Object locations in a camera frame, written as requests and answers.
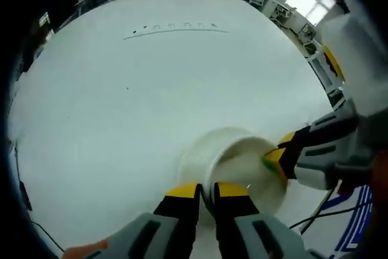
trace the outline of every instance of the white paper cup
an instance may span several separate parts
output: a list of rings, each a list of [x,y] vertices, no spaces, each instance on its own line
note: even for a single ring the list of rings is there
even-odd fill
[[[178,184],[201,183],[204,199],[211,203],[213,183],[236,183],[248,188],[260,212],[275,214],[283,202],[286,186],[261,162],[261,157],[274,148],[267,140],[245,129],[212,130],[183,151],[179,158]],[[207,224],[209,220],[202,206],[199,222]]]

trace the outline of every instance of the desk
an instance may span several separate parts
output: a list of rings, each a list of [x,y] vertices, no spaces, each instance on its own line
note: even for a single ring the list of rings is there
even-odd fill
[[[63,27],[19,86],[9,131],[30,215],[63,248],[152,212],[209,130],[277,142],[332,111],[298,49],[240,0],[109,2]],[[325,195],[294,181],[277,217],[307,218]],[[198,235],[193,258],[217,258]]]

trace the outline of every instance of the black cable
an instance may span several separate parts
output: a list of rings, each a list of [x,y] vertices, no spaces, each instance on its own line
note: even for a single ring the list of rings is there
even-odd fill
[[[318,215],[321,213],[322,211],[322,207],[324,206],[324,204],[330,199],[330,197],[332,196],[332,194],[334,193],[334,190],[335,189],[332,189],[327,195],[326,195],[326,198],[324,200],[324,202],[322,203],[321,207],[319,208],[319,210],[316,212],[315,215],[313,215],[311,217],[311,220],[305,225],[303,226],[302,230],[300,230],[301,232],[301,235],[303,235],[305,233],[305,231],[308,230],[308,228],[314,223],[315,219],[318,217]]]
[[[52,240],[52,242],[54,244],[56,244],[56,246],[62,251],[62,252],[65,252],[65,250],[53,239],[53,237],[50,236],[50,234],[38,223],[35,223],[34,221],[30,221],[31,223],[37,225],[38,227],[40,227],[42,229],[42,231]]]
[[[327,214],[323,214],[323,215],[314,215],[310,218],[305,218],[304,220],[301,220],[299,223],[296,223],[296,224],[293,224],[292,226],[290,226],[290,229],[293,229],[294,227],[296,226],[299,226],[300,224],[303,224],[304,222],[306,221],[310,221],[310,220],[314,220],[316,218],[322,218],[322,217],[329,217],[331,215],[339,215],[339,214],[344,214],[346,212],[351,212],[352,210],[355,210],[355,209],[358,209],[362,206],[366,206],[368,204],[372,203],[372,201],[366,201],[365,203],[361,203],[355,207],[351,207],[350,209],[344,209],[344,210],[340,210],[340,211],[337,211],[337,212],[329,212]]]

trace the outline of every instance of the window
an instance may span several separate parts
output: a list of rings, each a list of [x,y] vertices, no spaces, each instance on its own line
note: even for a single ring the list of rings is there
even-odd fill
[[[335,0],[286,0],[313,25],[317,25],[334,6]]]
[[[39,18],[39,25],[42,27],[46,22],[50,23],[49,14],[47,12]]]

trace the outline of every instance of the white table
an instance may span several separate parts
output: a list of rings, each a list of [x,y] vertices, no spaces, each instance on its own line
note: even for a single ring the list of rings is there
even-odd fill
[[[62,247],[152,212],[180,152],[207,131],[240,126],[277,142],[331,111],[298,49],[240,0],[110,2],[57,33],[23,79],[10,136],[31,216]],[[325,196],[289,192],[287,224]]]

